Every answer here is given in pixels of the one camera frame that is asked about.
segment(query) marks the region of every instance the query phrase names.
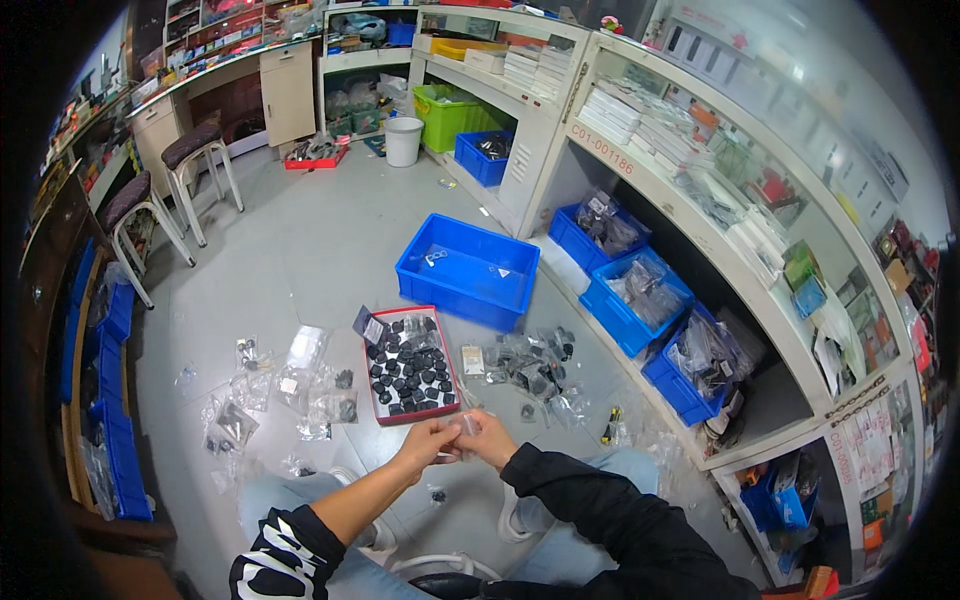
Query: wooden cabinet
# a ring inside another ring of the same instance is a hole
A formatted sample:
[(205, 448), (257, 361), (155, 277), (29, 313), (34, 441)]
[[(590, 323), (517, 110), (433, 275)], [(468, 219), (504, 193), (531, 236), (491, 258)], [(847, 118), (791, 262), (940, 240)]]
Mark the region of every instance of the wooden cabinet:
[(312, 64), (312, 46), (308, 43), (260, 55), (263, 116), (271, 146), (317, 131)]
[(183, 135), (183, 126), (174, 111), (172, 95), (157, 100), (131, 119), (136, 149), (143, 168), (150, 171), (150, 181), (160, 198), (170, 195), (166, 166), (160, 154)]

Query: white cabinet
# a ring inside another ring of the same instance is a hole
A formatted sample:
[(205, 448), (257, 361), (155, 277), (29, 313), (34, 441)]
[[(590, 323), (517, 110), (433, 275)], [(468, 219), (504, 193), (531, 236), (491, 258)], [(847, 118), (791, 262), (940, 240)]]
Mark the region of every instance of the white cabinet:
[(263, 115), (271, 146), (317, 131), (312, 54), (311, 44), (298, 44), (260, 55)]

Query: black jacket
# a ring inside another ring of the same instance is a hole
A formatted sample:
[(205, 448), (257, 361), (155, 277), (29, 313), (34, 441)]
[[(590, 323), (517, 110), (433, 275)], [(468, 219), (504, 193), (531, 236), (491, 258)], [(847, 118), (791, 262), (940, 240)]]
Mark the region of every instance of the black jacket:
[[(687, 525), (682, 509), (640, 493), (621, 475), (524, 444), (500, 478), (518, 496), (535, 495), (557, 519), (574, 523), (580, 535), (603, 544), (620, 567), (582, 588), (489, 583), (481, 588), (482, 598), (759, 598), (754, 584), (732, 576)], [(324, 584), (345, 552), (310, 507), (292, 513), (273, 509), (260, 522), (251, 552), (233, 562), (232, 597), (326, 598)]]

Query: cabinet drawer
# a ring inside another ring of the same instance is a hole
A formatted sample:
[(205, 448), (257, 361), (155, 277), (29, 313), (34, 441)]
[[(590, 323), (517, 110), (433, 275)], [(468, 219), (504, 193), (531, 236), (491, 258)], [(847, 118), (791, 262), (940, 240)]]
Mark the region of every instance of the cabinet drawer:
[(174, 111), (174, 102), (173, 99), (168, 94), (164, 98), (160, 98), (149, 107), (145, 108), (143, 112), (137, 114), (133, 118), (133, 133), (140, 133), (143, 130), (147, 129), (157, 121), (163, 119), (163, 117)]
[(304, 42), (296, 46), (264, 52), (260, 55), (260, 72), (273, 71), (291, 64), (305, 64), (306, 68), (309, 69), (312, 55), (312, 42)]

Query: green plastic crate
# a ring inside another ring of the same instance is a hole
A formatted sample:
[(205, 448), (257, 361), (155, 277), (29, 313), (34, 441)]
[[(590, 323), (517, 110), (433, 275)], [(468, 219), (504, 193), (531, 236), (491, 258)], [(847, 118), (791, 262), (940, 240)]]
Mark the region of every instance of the green plastic crate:
[(474, 99), (472, 102), (437, 102), (458, 88), (454, 85), (418, 85), (414, 87), (414, 109), (423, 121), (420, 139), (434, 152), (452, 152), (457, 133), (489, 132), (506, 129), (509, 117), (496, 107)]

